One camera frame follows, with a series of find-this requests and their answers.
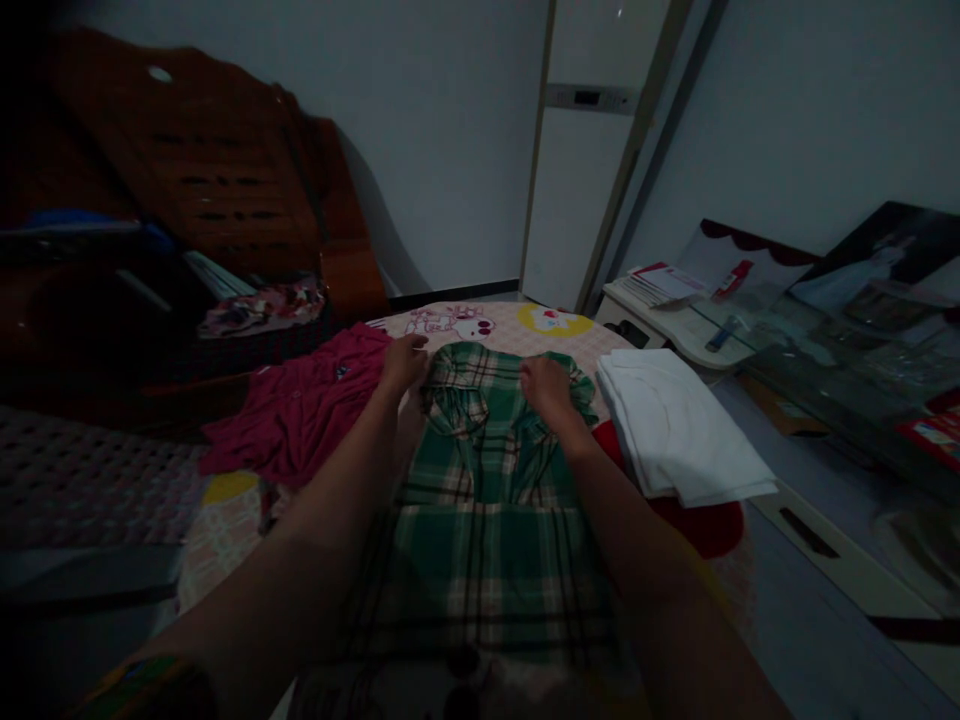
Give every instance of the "green plaid shirt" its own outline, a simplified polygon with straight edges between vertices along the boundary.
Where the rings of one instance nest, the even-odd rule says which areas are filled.
[[[547,356],[595,423],[593,383]],[[582,667],[616,659],[609,583],[556,435],[520,390],[521,360],[469,342],[437,352],[427,427],[368,538],[337,659],[430,659],[464,644]]]

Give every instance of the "pink shirt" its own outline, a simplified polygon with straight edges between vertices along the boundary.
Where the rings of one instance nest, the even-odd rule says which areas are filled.
[[[240,413],[204,426],[213,447],[200,472],[249,469],[293,489],[306,485],[366,406],[390,343],[357,323],[310,355],[254,371]]]

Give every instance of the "forearm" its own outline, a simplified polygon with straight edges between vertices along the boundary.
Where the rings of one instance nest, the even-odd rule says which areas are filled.
[[[603,451],[579,415],[559,430],[581,505],[611,576],[633,609],[678,602],[704,590],[676,532]]]
[[[682,538],[650,509],[582,418],[565,421],[558,433],[623,599],[654,715],[789,717],[694,572]]]
[[[386,500],[399,397],[378,388],[270,535],[197,607],[135,656],[175,655],[209,675],[221,717],[265,717],[328,650],[365,535]]]
[[[402,393],[377,388],[356,424],[297,496],[271,537],[356,556],[377,508],[389,498],[389,470]]]

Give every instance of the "white cloth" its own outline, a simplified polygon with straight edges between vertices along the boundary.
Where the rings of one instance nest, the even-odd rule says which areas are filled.
[[[743,431],[672,351],[614,350],[597,378],[645,497],[704,507],[777,492]]]

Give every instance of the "hand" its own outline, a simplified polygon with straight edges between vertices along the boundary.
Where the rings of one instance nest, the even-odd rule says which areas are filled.
[[[394,340],[387,348],[377,389],[399,402],[427,370],[428,356],[421,350],[426,344],[427,338],[423,335],[404,335]]]
[[[570,376],[556,360],[526,358],[520,365],[520,385],[527,402],[555,433],[582,423],[570,399]]]

